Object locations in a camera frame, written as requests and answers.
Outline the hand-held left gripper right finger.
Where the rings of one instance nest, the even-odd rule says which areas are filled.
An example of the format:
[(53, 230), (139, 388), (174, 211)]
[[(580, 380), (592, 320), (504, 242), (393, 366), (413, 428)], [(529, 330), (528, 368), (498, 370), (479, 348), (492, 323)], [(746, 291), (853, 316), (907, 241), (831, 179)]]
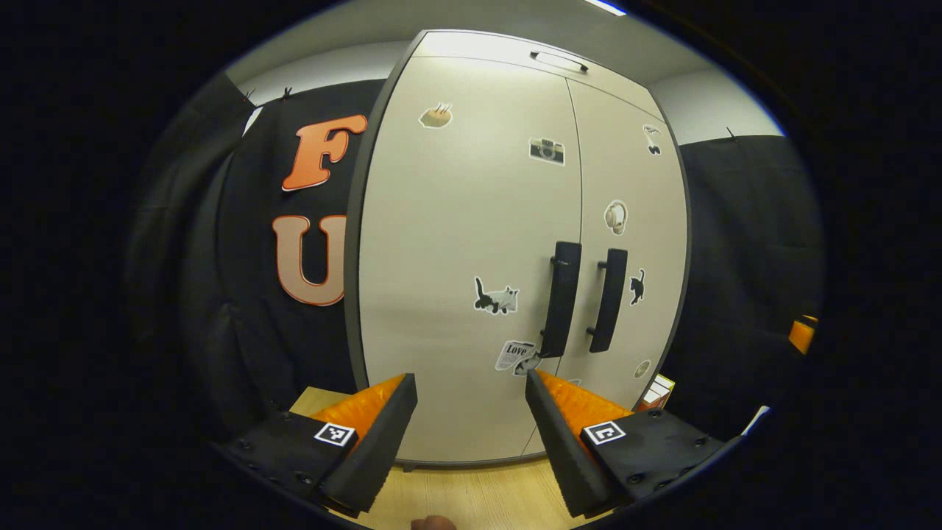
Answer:
[(528, 370), (525, 399), (574, 517), (645, 509), (726, 455), (664, 409), (632, 412), (544, 370)]

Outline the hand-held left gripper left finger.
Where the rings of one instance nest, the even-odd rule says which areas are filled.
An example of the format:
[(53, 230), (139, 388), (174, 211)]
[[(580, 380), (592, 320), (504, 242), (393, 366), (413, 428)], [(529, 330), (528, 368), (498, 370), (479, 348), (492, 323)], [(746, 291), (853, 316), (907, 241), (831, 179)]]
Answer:
[(413, 373), (315, 414), (274, 414), (214, 450), (293, 502), (355, 519), (372, 509), (418, 402)]

